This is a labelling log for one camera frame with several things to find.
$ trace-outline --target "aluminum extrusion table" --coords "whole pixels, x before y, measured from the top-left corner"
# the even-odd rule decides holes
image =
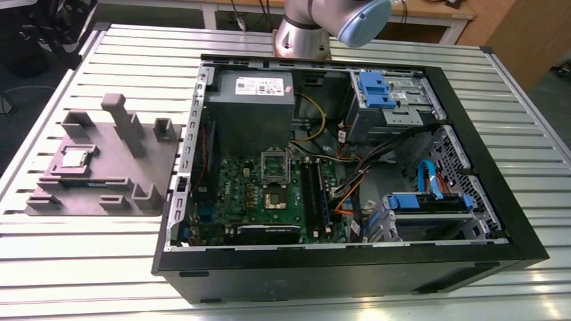
[[[200,54],[269,56],[264,33],[113,25],[95,31],[0,179],[0,317],[136,320],[544,320],[571,318],[571,157],[493,54],[375,41],[333,59],[441,67],[551,259],[449,293],[189,305],[151,275],[159,217],[29,217],[25,200],[65,135],[67,110],[112,121],[120,92],[141,122],[188,118]]]

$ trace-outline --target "blue plastic latch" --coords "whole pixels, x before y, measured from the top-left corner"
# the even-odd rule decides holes
[[[397,194],[395,195],[399,201],[399,208],[401,209],[419,209],[420,204],[415,194]]]
[[[388,83],[379,72],[360,72],[360,88],[365,96],[365,106],[368,108],[396,108],[396,102],[389,95]]]
[[[420,204],[415,194],[393,194],[389,198],[391,209],[419,209]]]
[[[389,201],[389,209],[397,209],[399,208],[399,202],[396,200],[396,196],[388,196]]]
[[[472,209],[473,209],[473,200],[472,200],[472,197],[469,195],[464,195],[461,198],[464,199],[464,204],[465,204],[467,210],[472,211]]]

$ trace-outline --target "dark floor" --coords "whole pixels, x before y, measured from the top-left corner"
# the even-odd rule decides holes
[[[550,71],[527,95],[571,148],[571,78],[562,78],[555,71]]]
[[[232,17],[227,13],[217,14],[219,28],[236,30],[237,26]],[[255,24],[259,18],[260,15],[255,13],[244,17],[247,24],[253,27],[253,31],[265,31],[265,20],[260,20],[259,24]],[[203,27],[197,11],[184,10],[183,14],[180,10],[168,8],[148,10],[148,8],[137,6],[100,5],[93,19],[139,25],[168,24],[172,27]],[[273,28],[277,28],[280,20],[280,17],[273,18]],[[12,76],[0,64],[0,92],[20,86],[57,87],[65,74],[65,68],[53,57],[47,56],[49,60],[48,72],[28,79]],[[51,94],[52,90],[45,88],[25,88],[5,94],[17,112],[11,117],[0,116],[0,174],[4,172],[25,139]],[[571,146],[571,126],[568,126],[567,120],[571,114],[571,79],[559,78],[555,72],[548,72],[528,94],[567,146]]]

